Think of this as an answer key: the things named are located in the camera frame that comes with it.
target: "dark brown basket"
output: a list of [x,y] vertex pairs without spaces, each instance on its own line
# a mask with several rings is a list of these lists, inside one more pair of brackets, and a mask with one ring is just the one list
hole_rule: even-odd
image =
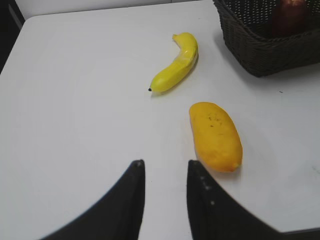
[[306,0],[311,15],[306,32],[271,38],[277,0],[213,0],[225,45],[256,77],[320,62],[320,0]]

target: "yellow mango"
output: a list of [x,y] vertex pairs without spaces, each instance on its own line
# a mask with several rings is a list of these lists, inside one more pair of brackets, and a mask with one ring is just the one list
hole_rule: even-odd
[[189,110],[197,156],[210,168],[223,173],[242,164],[243,150],[229,115],[211,102],[198,102]]

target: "white table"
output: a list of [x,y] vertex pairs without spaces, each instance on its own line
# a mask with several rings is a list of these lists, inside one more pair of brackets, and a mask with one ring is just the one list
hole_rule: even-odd
[[[198,41],[197,66],[151,95],[181,32]],[[243,145],[240,171],[211,173],[220,185],[278,231],[320,227],[319,79],[319,65],[246,73],[210,0],[30,18],[0,76],[0,239],[59,229],[143,158],[139,239],[191,240],[188,110],[200,101],[226,109]]]

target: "toy fruit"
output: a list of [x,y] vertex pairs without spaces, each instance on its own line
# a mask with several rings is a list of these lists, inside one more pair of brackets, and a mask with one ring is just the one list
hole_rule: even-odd
[[198,44],[195,37],[184,32],[174,34],[172,39],[180,47],[179,55],[174,61],[159,72],[152,80],[149,91],[164,92],[179,83],[193,68],[198,57]]
[[272,13],[272,36],[288,37],[304,32],[308,13],[306,0],[279,0]]
[[242,164],[243,150],[229,115],[211,102],[190,107],[190,121],[197,156],[212,169],[229,173]]

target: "yellow banana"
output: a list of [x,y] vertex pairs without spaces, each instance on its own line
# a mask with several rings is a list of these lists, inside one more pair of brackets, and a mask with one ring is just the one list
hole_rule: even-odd
[[180,47],[180,53],[170,66],[154,77],[149,91],[164,92],[169,90],[190,72],[197,61],[198,44],[192,34],[188,32],[174,34],[172,39]]

